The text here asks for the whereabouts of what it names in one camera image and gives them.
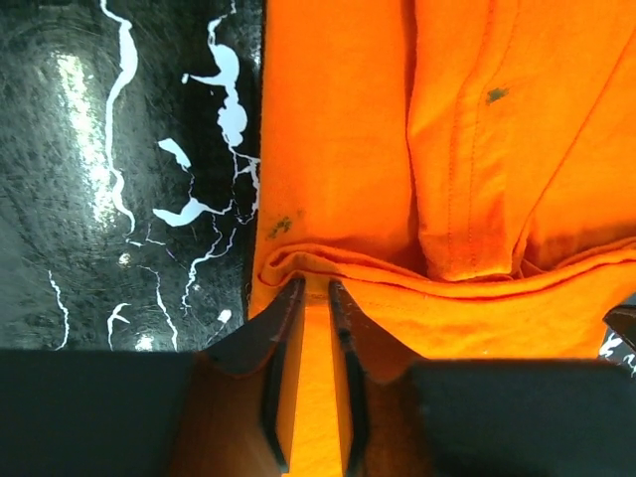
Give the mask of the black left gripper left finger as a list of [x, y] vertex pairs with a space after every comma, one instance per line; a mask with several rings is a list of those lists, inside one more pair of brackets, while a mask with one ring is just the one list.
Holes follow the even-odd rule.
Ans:
[[3, 351], [2, 474], [285, 474], [304, 289], [199, 352]]

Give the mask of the orange t-shirt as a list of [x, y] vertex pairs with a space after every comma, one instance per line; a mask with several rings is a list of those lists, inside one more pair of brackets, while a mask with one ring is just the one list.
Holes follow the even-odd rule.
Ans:
[[338, 476], [339, 279], [430, 358], [594, 358], [635, 291], [631, 1], [271, 1], [249, 311], [307, 280], [290, 470]]

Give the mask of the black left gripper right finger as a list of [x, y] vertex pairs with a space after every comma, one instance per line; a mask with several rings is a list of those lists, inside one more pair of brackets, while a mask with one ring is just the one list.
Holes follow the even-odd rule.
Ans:
[[431, 360], [329, 285], [347, 476], [631, 476], [635, 379], [594, 360]]

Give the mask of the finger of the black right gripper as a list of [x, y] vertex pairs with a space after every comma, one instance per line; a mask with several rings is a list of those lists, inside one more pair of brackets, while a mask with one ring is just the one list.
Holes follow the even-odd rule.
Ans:
[[636, 307], [634, 305], [620, 305], [612, 308], [603, 317], [603, 322], [628, 347], [636, 346]]

